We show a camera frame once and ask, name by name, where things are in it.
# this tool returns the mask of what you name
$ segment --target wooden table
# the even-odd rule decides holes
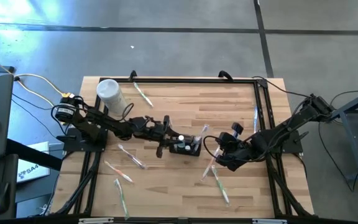
[[[80,95],[89,105],[94,105],[96,86],[100,77],[84,77]],[[270,79],[285,88],[281,78]],[[130,117],[153,116],[163,120],[170,115],[173,129],[184,134],[198,134],[204,124],[210,129],[207,134],[218,136],[221,131],[232,132],[231,124],[244,126],[240,136],[245,139],[253,134],[255,106],[254,87],[247,84],[230,83],[140,83],[140,88],[154,104],[151,108],[139,95],[133,84],[120,84],[128,102],[135,106]],[[269,86],[270,99],[276,124],[290,116],[285,93]],[[117,143],[144,161],[149,169],[140,170],[117,148]],[[217,144],[207,140],[210,150]],[[211,159],[202,148],[199,157],[171,154],[166,149],[161,159],[155,156],[156,142],[132,138],[122,142],[109,132],[108,145],[99,166],[94,195],[92,216],[123,217],[119,195],[114,180],[119,178],[132,217],[193,217],[193,218],[249,218],[273,217],[272,201],[266,164],[247,163],[235,172],[217,165],[218,175],[227,190],[231,206],[226,207],[221,192],[212,174],[200,178]],[[60,171],[52,212],[57,211],[69,199],[78,185],[84,153],[76,152],[65,159]],[[131,177],[131,185],[103,164],[106,160]],[[305,172],[301,162],[293,155],[284,155],[283,164],[287,184],[294,196],[313,213]],[[85,207],[88,187],[83,196]],[[281,191],[278,190],[280,207],[284,211]]]

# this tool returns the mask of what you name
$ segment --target black robotic arm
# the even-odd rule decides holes
[[[221,133],[216,141],[223,154],[217,156],[216,162],[235,171],[246,162],[264,161],[266,154],[280,148],[292,132],[309,121],[320,122],[328,119],[334,110],[322,97],[314,95],[306,98],[301,106],[299,112],[275,128],[256,132],[246,140],[241,141],[229,133]]]
[[[201,138],[186,134],[179,134],[171,128],[169,116],[164,116],[163,122],[155,121],[150,116],[135,117],[126,120],[127,114],[132,109],[129,104],[123,111],[121,119],[114,119],[99,111],[98,108],[88,106],[80,96],[62,98],[57,108],[55,118],[64,123],[74,125],[81,133],[81,141],[87,144],[97,144],[105,140],[103,130],[112,131],[114,135],[123,140],[135,138],[159,142],[156,155],[162,157],[162,149],[169,147],[170,152],[199,156],[201,150]],[[73,139],[76,136],[61,136],[59,140]]]

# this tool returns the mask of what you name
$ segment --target gray floor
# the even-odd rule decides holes
[[[358,30],[358,1],[260,0],[266,29]],[[252,0],[0,0],[0,22],[98,27],[190,27],[257,29]],[[358,90],[358,35],[267,35],[274,77],[287,90],[330,100]],[[0,30],[0,62],[18,73],[47,77],[63,91],[78,93],[85,75],[266,77],[259,34],[140,32],[47,32]],[[60,96],[34,78],[25,84],[57,103]],[[19,85],[14,93],[38,105],[48,104]],[[341,106],[357,95],[338,98]],[[288,96],[291,108],[302,100]],[[60,134],[47,111],[26,105],[51,131]],[[23,127],[24,121],[31,121]],[[317,215],[358,221],[358,183],[351,193],[324,152],[317,125],[302,128],[308,183]],[[323,125],[329,150],[347,173],[354,160],[342,127]],[[24,144],[57,142],[17,105],[12,105],[9,137]]]

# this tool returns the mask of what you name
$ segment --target yellow cable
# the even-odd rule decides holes
[[[18,74],[15,75],[15,77],[20,77],[20,76],[33,76],[33,77],[38,77],[38,78],[42,78],[43,80],[45,80],[47,83],[49,83],[50,86],[52,86],[52,88],[54,88],[56,90],[56,92],[58,92],[60,95],[63,96],[63,93],[58,90],[58,88],[56,88],[56,86],[54,84],[52,84],[49,80],[47,80],[46,78],[40,76],[40,75],[36,75],[36,74],[30,74],[30,73],[25,73],[25,74]]]
[[[38,93],[36,93],[34,91],[31,91],[27,87],[25,87],[24,84],[22,82],[20,82],[20,80],[18,80],[17,82],[23,87],[23,89],[27,90],[29,93],[32,93],[35,96],[38,96],[39,98],[41,98],[41,99],[45,100],[46,102],[48,102],[51,106],[54,106],[53,103],[50,100],[46,99],[45,97],[41,96],[40,94],[38,94]]]
[[[0,64],[0,67],[5,70],[7,73],[13,75],[14,77],[20,77],[20,76],[33,76],[33,77],[37,77],[37,78],[41,78],[43,80],[45,80],[50,86],[52,86],[53,89],[55,89],[59,94],[61,94],[63,97],[66,96],[66,94],[62,93],[58,88],[56,88],[56,86],[54,84],[52,84],[49,80],[47,80],[46,78],[40,76],[40,75],[36,75],[36,74],[30,74],[30,73],[25,73],[25,74],[18,74],[18,75],[14,75],[12,72],[10,72],[8,69],[6,69],[5,67],[3,67],[1,64]],[[34,94],[35,96],[38,96],[39,98],[45,100],[46,102],[48,102],[50,105],[53,106],[53,103],[46,99],[45,97],[43,97],[42,95],[32,91],[32,90],[29,90],[27,87],[25,87],[25,85],[20,81],[18,80],[17,81],[22,87],[23,89],[27,90],[29,93],[32,93]]]

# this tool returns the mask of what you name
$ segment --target black mount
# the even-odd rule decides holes
[[[309,132],[305,132],[299,135],[299,131],[296,130],[292,132],[288,139],[284,140],[281,147],[276,147],[272,149],[272,153],[283,153],[283,154],[301,154],[303,153],[301,140],[308,134]]]
[[[134,81],[134,77],[137,77],[136,71],[132,70],[131,75],[129,75],[129,82],[133,82]]]
[[[89,144],[82,138],[81,131],[76,128],[69,128],[67,136],[57,136],[59,141],[65,143],[63,150],[67,152],[103,152],[107,143],[108,130],[100,129],[98,139]]]
[[[218,78],[223,78],[223,77],[227,78],[227,80],[228,80],[229,82],[233,82],[233,81],[234,81],[230,74],[228,74],[228,73],[225,72],[224,70],[221,70],[221,71],[219,72],[219,74],[218,74]]]

